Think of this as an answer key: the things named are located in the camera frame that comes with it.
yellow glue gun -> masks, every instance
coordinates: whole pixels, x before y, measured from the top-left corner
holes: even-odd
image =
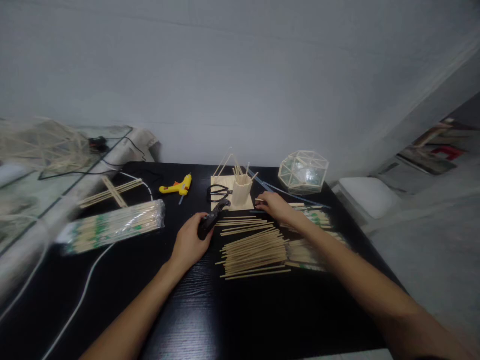
[[[173,186],[160,186],[160,192],[162,194],[170,194],[178,192],[181,196],[185,196],[189,193],[190,185],[192,184],[192,174],[188,174],[183,179],[183,182],[176,182]]]

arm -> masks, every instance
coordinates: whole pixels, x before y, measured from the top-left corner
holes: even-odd
[[[295,211],[278,194],[264,192],[258,198],[267,204],[257,205],[257,209],[294,227],[325,258],[329,270],[373,318],[396,359],[472,359],[433,316],[370,263]]]
[[[207,252],[213,230],[204,241],[197,236],[200,220],[197,213],[180,229],[170,260],[135,300],[88,348],[80,360],[136,359],[162,306],[185,273]]]

hand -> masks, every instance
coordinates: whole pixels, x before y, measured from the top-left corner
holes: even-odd
[[[180,229],[176,236],[175,246],[171,254],[170,262],[187,272],[195,265],[207,252],[210,240],[214,231],[206,236],[205,240],[200,240],[197,232],[199,230],[200,220],[207,216],[206,212],[198,212],[193,215]]]
[[[263,210],[272,216],[275,220],[282,223],[291,224],[291,222],[297,217],[298,211],[295,211],[280,195],[276,192],[265,191],[258,199],[265,200],[266,202],[256,201],[256,208]]]

white stool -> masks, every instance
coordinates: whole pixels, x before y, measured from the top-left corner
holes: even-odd
[[[400,198],[374,177],[344,177],[332,190],[361,227],[393,212],[400,203]]]

red object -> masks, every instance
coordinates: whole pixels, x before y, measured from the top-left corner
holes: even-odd
[[[447,154],[448,157],[446,159],[448,161],[453,161],[453,160],[459,158],[460,156],[462,156],[463,154],[465,154],[466,151],[465,150],[460,150],[459,148],[456,148],[456,147],[453,147],[453,146],[445,145],[445,146],[440,146],[440,147],[436,148],[431,153],[432,154],[438,154],[438,153]]]

